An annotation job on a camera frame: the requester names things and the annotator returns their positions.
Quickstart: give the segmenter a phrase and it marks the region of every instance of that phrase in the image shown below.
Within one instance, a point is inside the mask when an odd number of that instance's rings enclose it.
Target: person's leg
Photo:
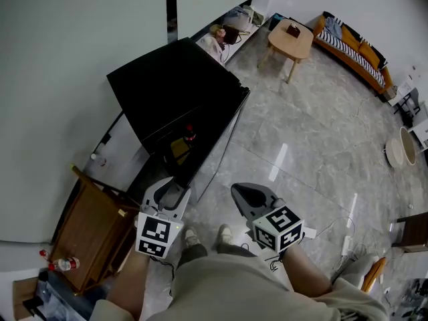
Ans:
[[[233,244],[232,231],[226,224],[220,227],[216,244],[215,249],[217,253],[240,255],[241,257],[257,257],[247,249]]]
[[[208,255],[207,249],[199,241],[193,227],[185,227],[183,229],[183,245],[184,250],[181,253],[177,269],[185,263]]]

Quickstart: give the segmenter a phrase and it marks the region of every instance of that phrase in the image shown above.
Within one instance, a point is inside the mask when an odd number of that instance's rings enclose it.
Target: white shoe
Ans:
[[[221,225],[219,233],[217,235],[217,243],[226,243],[227,245],[233,245],[232,230],[228,224]]]
[[[183,240],[187,249],[201,243],[196,234],[196,230],[190,226],[186,226],[183,229]]]

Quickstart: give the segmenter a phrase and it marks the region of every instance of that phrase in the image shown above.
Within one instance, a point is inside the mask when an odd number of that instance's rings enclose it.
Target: white cable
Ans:
[[[356,231],[356,227],[355,227],[355,223],[354,223],[354,220],[352,220],[350,217],[337,217],[337,218],[335,218],[334,220],[333,220],[333,222],[328,226],[328,227],[326,227],[326,228],[324,228],[321,232],[319,232],[315,237],[318,237],[318,236],[320,236],[320,235],[322,235],[327,229],[329,229],[330,227],[332,227],[333,226],[333,223],[336,221],[336,220],[341,220],[341,219],[349,219],[349,220],[351,220],[351,222],[352,222],[352,224],[354,225],[354,233],[352,234],[352,237],[354,237],[354,235],[355,235],[355,231]]]
[[[336,263],[334,263],[334,265],[332,267],[333,271],[338,271],[342,267],[342,265],[343,265],[343,258],[344,257],[346,257],[346,256],[345,255],[341,255],[340,258],[336,261]],[[337,269],[335,269],[335,267],[336,267],[336,265],[337,265],[338,262],[340,262],[340,265],[339,265],[339,267]]]
[[[357,244],[355,244],[353,251],[356,251],[356,248],[357,248],[358,245],[364,245],[364,248],[366,249],[366,252],[364,254],[368,253],[367,245],[365,243],[357,243]]]
[[[356,258],[356,259],[358,259],[358,256],[356,255],[356,253],[354,252],[354,250],[353,250],[353,249],[347,249],[347,251],[348,251],[348,252],[352,252],[352,253],[354,254],[355,258]]]
[[[366,100],[363,100],[362,102],[361,102],[361,104],[360,104],[360,106],[358,107],[358,113],[355,115],[355,114],[349,114],[349,116],[352,118],[352,119],[354,119],[354,118],[357,118],[357,119],[359,119],[361,122],[362,122],[362,125],[364,126],[364,131],[366,132],[366,138],[367,138],[367,140],[374,146],[374,151],[375,151],[375,153],[376,153],[376,157],[377,157],[377,161],[379,162],[379,164],[387,171],[387,173],[388,173],[388,175],[389,175],[389,177],[391,178],[391,180],[392,180],[392,182],[394,182],[394,184],[395,184],[395,187],[397,188],[397,194],[398,194],[398,196],[400,197],[400,199],[402,199],[402,197],[401,197],[401,195],[400,195],[400,192],[399,192],[399,186],[398,186],[398,184],[397,184],[397,182],[396,182],[396,180],[395,180],[395,178],[391,175],[391,173],[389,172],[389,169],[381,162],[381,159],[379,158],[379,155],[378,155],[378,151],[377,151],[377,145],[370,139],[370,137],[368,136],[368,131],[367,131],[367,124],[366,124],[366,122],[360,117],[360,111],[361,111],[361,107],[362,107],[362,105],[366,102],[366,101],[369,101],[369,100],[372,100],[372,99],[377,99],[377,96],[372,96],[371,98],[367,98]]]
[[[381,257],[381,255],[379,254],[379,250],[377,249],[377,244],[376,244],[376,238],[375,238],[375,235],[373,234],[372,230],[370,230],[370,233],[372,233],[372,237],[373,237],[373,241],[374,241],[374,248],[376,249],[377,256],[380,258],[380,257]]]

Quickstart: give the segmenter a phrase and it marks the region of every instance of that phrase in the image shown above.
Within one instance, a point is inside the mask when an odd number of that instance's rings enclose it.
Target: bag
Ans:
[[[223,25],[223,29],[226,31],[224,42],[227,44],[235,44],[238,39],[239,30],[228,25]]]
[[[252,23],[252,19],[253,10],[251,7],[246,6],[246,8],[242,8],[237,6],[226,13],[223,24],[233,26],[240,31],[245,31]]]

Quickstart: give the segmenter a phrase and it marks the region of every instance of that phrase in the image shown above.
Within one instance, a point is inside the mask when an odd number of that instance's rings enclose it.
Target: white box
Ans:
[[[161,219],[157,216],[138,214],[135,251],[165,259],[183,223]]]
[[[303,220],[286,206],[253,221],[254,240],[280,253],[302,238]]]

